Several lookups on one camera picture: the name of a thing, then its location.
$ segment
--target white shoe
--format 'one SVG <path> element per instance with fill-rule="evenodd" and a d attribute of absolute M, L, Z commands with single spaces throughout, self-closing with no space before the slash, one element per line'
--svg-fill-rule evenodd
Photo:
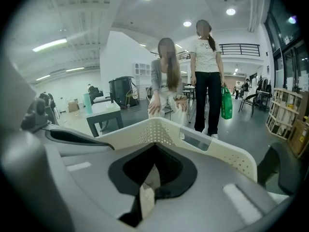
<path fill-rule="evenodd" d="M 215 138 L 215 139 L 219 139 L 218 134 L 212 134 L 211 137 Z"/>

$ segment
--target laundry basket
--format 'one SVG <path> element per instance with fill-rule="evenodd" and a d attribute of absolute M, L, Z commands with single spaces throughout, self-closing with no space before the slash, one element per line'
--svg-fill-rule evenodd
<path fill-rule="evenodd" d="M 180 139 L 180 133 L 207 144 L 208 150 L 199 148 Z M 213 139 L 188 127 L 181 126 L 165 118 L 155 117 L 137 124 L 119 129 L 96 138 L 97 140 L 111 144 L 115 150 L 127 148 L 143 143 L 162 143 L 175 145 L 200 154 L 219 158 L 250 179 L 257 181 L 257 167 L 253 157 L 245 150 L 233 145 Z"/>

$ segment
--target ceiling light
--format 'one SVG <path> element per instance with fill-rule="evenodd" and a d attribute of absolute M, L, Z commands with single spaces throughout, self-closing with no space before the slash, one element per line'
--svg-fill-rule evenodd
<path fill-rule="evenodd" d="M 189 22 L 189 21 L 185 21 L 184 23 L 183 23 L 183 25 L 185 26 L 185 27 L 189 27 L 189 26 L 191 26 L 191 22 Z"/>
<path fill-rule="evenodd" d="M 38 52 L 38 51 L 41 51 L 43 49 L 49 48 L 51 46 L 54 46 L 54 45 L 57 45 L 57 44 L 66 43 L 66 42 L 67 42 L 67 39 L 61 39 L 61 40 L 57 40 L 57 41 L 52 41 L 50 43 L 43 44 L 43 45 L 40 45 L 40 46 L 34 48 L 33 51 L 34 52 Z"/>
<path fill-rule="evenodd" d="M 236 13 L 236 11 L 235 11 L 234 9 L 228 9 L 228 10 L 226 11 L 226 13 L 227 13 L 228 15 L 234 15 L 234 14 Z"/>
<path fill-rule="evenodd" d="M 66 72 L 72 72 L 72 71 L 82 70 L 82 69 L 84 69 L 84 68 L 85 68 L 85 67 L 70 69 L 70 70 L 66 70 Z"/>
<path fill-rule="evenodd" d="M 295 24 L 295 23 L 296 23 L 296 15 L 291 16 L 291 17 L 288 19 L 288 22 L 291 23 L 291 24 Z"/>
<path fill-rule="evenodd" d="M 47 77 L 50 77 L 50 75 L 46 75 L 46 76 L 40 77 L 40 78 L 36 79 L 36 81 L 40 81 L 40 80 L 42 80 L 44 78 L 47 78 Z"/>

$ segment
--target round ceiling light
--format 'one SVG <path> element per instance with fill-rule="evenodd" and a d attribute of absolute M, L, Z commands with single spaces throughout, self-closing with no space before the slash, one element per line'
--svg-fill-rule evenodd
<path fill-rule="evenodd" d="M 289 23 L 291 24 L 295 24 L 296 23 L 296 15 L 294 16 L 291 16 L 289 19 L 288 19 Z"/>
<path fill-rule="evenodd" d="M 189 26 L 191 26 L 191 22 L 189 22 L 189 21 L 185 21 L 184 23 L 183 23 L 183 25 L 185 26 L 185 27 L 189 27 Z"/>
<path fill-rule="evenodd" d="M 236 13 L 236 11 L 235 11 L 234 9 L 228 9 L 228 10 L 226 11 L 226 13 L 227 13 L 228 15 L 234 15 L 234 14 Z"/>

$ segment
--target dark jeans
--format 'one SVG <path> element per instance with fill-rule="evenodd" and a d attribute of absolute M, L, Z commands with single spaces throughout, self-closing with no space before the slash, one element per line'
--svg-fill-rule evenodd
<path fill-rule="evenodd" d="M 194 128 L 202 132 L 205 128 L 205 99 L 208 88 L 209 96 L 209 117 L 208 117 L 208 134 L 218 133 L 218 122 L 221 109 L 221 77 L 219 72 L 195 72 L 196 83 L 196 100 L 197 114 Z"/>

